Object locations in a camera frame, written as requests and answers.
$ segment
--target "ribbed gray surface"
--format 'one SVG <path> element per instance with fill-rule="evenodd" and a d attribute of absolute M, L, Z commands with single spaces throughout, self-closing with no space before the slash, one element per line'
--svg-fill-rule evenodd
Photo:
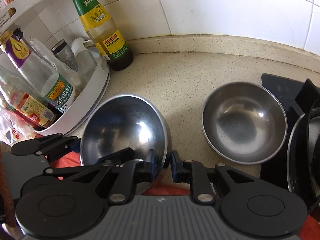
<path fill-rule="evenodd" d="M 189 196 L 135 196 L 113 206 L 101 223 L 74 240 L 249 240 L 228 228 L 214 208 Z M 292 236 L 287 240 L 298 240 Z"/>

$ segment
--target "tilted metal bowl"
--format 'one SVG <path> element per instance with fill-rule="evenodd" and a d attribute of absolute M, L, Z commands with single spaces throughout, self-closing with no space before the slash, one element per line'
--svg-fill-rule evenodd
<path fill-rule="evenodd" d="M 204 103 L 201 123 L 205 138 L 218 154 L 247 165 L 274 157 L 287 134 L 287 118 L 278 99 L 247 82 L 213 91 Z"/>
<path fill-rule="evenodd" d="M 134 150 L 134 159 L 143 160 L 153 149 L 157 176 L 172 150 L 170 130 L 162 114 L 145 98 L 130 94 L 109 98 L 93 112 L 81 139 L 81 164 L 95 164 L 127 147 Z M 148 187 L 150 183 L 140 183 L 137 192 Z"/>

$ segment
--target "orange cloth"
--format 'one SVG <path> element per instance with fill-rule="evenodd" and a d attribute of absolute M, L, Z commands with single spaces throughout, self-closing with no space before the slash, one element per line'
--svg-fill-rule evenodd
<path fill-rule="evenodd" d="M 70 152 L 52 164 L 54 168 L 80 166 L 80 154 Z M 144 195 L 190 195 L 190 191 L 158 183 L 148 189 Z M 320 225 L 311 216 L 308 216 L 299 235 L 303 240 L 320 240 Z"/>

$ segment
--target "black stove top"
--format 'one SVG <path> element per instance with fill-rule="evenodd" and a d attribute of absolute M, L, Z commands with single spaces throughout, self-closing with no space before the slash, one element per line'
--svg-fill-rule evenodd
<path fill-rule="evenodd" d="M 270 161 L 261 165 L 260 178 L 279 187 L 288 189 L 286 174 L 287 149 L 292 128 L 299 116 L 303 114 L 295 98 L 304 83 L 270 74 L 262 74 L 261 80 L 262 86 L 273 93 L 283 106 L 287 116 L 288 131 L 286 141 L 279 153 Z"/>

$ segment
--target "countertop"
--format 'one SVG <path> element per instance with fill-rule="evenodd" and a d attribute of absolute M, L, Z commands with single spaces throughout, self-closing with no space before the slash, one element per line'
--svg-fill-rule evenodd
<path fill-rule="evenodd" d="M 299 81 L 310 78 L 320 85 L 320 74 L 277 61 L 217 53 L 177 52 L 137 54 L 125 70 L 112 71 L 102 99 L 133 93 L 151 101 L 167 120 L 173 149 L 181 159 L 200 161 L 206 167 L 225 163 L 258 177 L 260 166 L 243 166 L 218 155 L 207 143 L 201 128 L 201 111 L 207 96 L 217 87 L 235 81 L 261 85 L 269 73 Z M 71 136 L 81 137 L 84 124 Z M 171 172 L 164 177 L 172 184 Z"/>

